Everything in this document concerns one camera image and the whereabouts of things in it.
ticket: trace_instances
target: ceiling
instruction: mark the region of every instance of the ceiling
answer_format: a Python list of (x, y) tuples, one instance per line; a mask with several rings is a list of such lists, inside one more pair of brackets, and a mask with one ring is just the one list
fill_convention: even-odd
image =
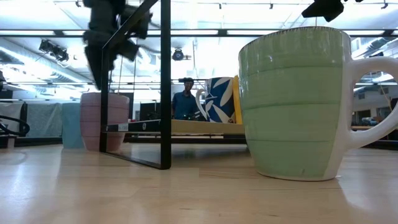
[[(398, 27), (398, 0), (366, 0), (361, 4), (345, 3), (345, 11), (334, 21), (327, 23), (323, 18), (303, 18), (300, 14), (311, 0), (172, 0), (172, 29), (288, 29), (302, 26), (329, 26), (339, 29), (395, 29)], [(129, 1), (139, 5), (139, 1)], [(80, 1), (0, 1), (1, 29), (87, 29), (90, 9)], [(152, 22), (160, 24), (160, 3), (151, 11)], [(65, 47), (70, 55), (66, 73), (77, 74), (83, 80), (92, 80), (84, 55), (84, 44), (80, 38), (47, 38)], [(173, 37), (172, 50), (181, 48), (185, 55), (195, 60), (172, 61), (172, 78), (210, 78), (234, 76), (238, 72), (238, 52), (254, 38), (250, 37)], [(7, 37), (6, 41), (16, 44), (36, 55), (56, 62), (51, 56), (38, 50), (42, 38)], [(115, 61), (113, 80), (118, 82), (160, 81), (160, 38), (138, 40), (144, 46), (142, 57), (135, 62), (118, 58)]]

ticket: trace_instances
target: pink flower pot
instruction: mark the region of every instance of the pink flower pot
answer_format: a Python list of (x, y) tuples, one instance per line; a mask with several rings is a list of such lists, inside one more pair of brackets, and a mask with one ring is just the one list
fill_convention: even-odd
[[(129, 98), (108, 94), (108, 124), (126, 123), (129, 118)], [(101, 93), (84, 93), (80, 100), (80, 131), (88, 151), (100, 149)], [(124, 133), (108, 133), (107, 151), (119, 150)]]

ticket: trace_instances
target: mug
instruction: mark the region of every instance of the mug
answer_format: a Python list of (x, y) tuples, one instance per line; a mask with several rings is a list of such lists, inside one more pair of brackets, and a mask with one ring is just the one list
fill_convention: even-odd
[[(235, 123), (235, 108), (233, 98), (233, 78), (220, 77), (206, 80), (205, 88), (199, 89), (196, 102), (202, 115), (209, 122)], [(205, 109), (200, 104), (200, 95), (205, 91)]]
[(348, 34), (300, 27), (260, 37), (239, 52), (246, 140), (257, 171), (289, 180), (328, 180), (343, 154), (384, 137), (397, 108), (377, 126), (351, 130), (353, 88), (368, 72), (398, 78), (398, 60), (351, 58)]

